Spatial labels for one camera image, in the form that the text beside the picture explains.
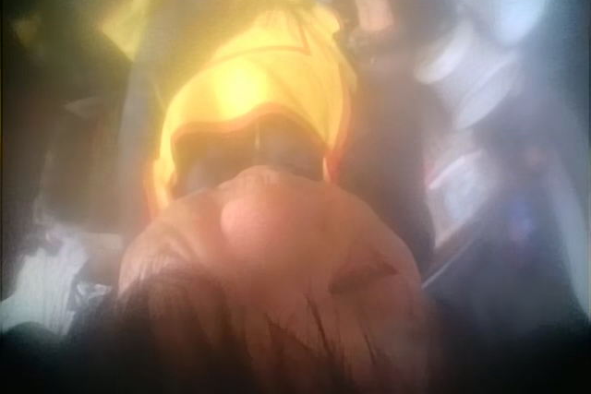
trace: dark hair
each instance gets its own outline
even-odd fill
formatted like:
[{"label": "dark hair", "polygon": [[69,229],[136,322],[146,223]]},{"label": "dark hair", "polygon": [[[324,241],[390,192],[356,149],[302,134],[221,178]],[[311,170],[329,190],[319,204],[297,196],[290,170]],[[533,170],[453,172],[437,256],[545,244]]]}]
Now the dark hair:
[{"label": "dark hair", "polygon": [[[311,350],[268,318],[269,352],[252,352],[248,312],[195,272],[166,272],[126,292],[93,333],[81,379],[84,391],[198,393],[409,392],[386,354],[369,346],[374,376],[354,380],[338,343],[327,339],[309,304],[320,351]],[[174,344],[165,350],[163,341]]]}]

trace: eye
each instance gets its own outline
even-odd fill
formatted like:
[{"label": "eye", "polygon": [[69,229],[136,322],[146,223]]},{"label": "eye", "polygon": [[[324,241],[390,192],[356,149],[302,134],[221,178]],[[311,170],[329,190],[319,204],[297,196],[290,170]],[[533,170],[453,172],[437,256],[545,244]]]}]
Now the eye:
[{"label": "eye", "polygon": [[398,271],[386,262],[380,262],[373,266],[355,267],[339,273],[329,286],[329,292],[332,295],[342,295],[360,291],[375,281],[396,274],[398,274]]}]

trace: blurry background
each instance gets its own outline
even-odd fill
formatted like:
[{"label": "blurry background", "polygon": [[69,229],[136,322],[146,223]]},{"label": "blurry background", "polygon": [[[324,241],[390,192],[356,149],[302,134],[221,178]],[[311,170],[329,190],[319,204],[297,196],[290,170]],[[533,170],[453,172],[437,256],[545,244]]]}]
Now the blurry background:
[{"label": "blurry background", "polygon": [[[3,0],[3,299],[47,224],[117,233],[129,65],[93,27],[113,1]],[[589,0],[400,2],[417,79],[436,98],[424,112],[438,231],[426,288],[495,346],[586,328]]]}]

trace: eyebrow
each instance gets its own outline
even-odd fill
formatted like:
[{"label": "eyebrow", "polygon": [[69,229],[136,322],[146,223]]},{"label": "eyebrow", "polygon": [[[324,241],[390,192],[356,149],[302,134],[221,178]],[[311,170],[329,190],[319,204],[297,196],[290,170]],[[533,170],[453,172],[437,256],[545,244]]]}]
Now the eyebrow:
[{"label": "eyebrow", "polygon": [[329,285],[329,292],[332,295],[353,293],[362,290],[374,281],[397,274],[398,271],[392,265],[381,260],[375,265],[367,265],[337,276]]}]

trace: red trim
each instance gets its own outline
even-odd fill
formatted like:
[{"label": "red trim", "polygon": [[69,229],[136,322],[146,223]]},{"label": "red trim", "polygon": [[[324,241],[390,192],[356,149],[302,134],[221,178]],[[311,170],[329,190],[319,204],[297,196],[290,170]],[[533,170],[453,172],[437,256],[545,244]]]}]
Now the red trim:
[{"label": "red trim", "polygon": [[299,114],[294,113],[292,110],[279,103],[263,103],[250,112],[243,114],[236,119],[225,122],[200,122],[182,125],[172,134],[171,146],[173,147],[181,137],[193,134],[229,134],[235,131],[240,131],[253,124],[257,119],[270,114],[286,115],[290,119],[294,120],[297,124],[304,127],[310,133],[312,139],[318,143],[319,146],[326,150],[326,144],[316,133],[316,130]]},{"label": "red trim", "polygon": [[339,134],[337,135],[336,141],[334,143],[334,149],[328,152],[326,156],[329,176],[331,178],[331,182],[333,183],[338,181],[339,166],[344,155],[344,144],[347,140],[349,127],[351,125],[351,96],[344,81],[343,70],[340,70],[340,76],[341,89],[343,91],[343,117],[339,127]]}]

